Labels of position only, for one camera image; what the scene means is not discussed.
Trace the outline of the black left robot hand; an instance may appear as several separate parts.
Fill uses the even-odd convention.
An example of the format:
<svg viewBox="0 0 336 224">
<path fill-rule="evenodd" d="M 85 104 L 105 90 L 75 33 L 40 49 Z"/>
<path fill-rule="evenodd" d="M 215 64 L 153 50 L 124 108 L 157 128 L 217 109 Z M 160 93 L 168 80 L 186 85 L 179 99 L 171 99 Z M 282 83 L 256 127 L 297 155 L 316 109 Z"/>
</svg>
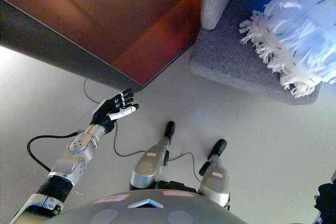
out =
<svg viewBox="0 0 336 224">
<path fill-rule="evenodd" d="M 132 104 L 133 96 L 133 90 L 128 88 L 111 99 L 104 99 L 95 109 L 90 125 L 101 126 L 105 134 L 110 133 L 118 119 L 134 113 L 139 108 L 138 104 Z"/>
</svg>

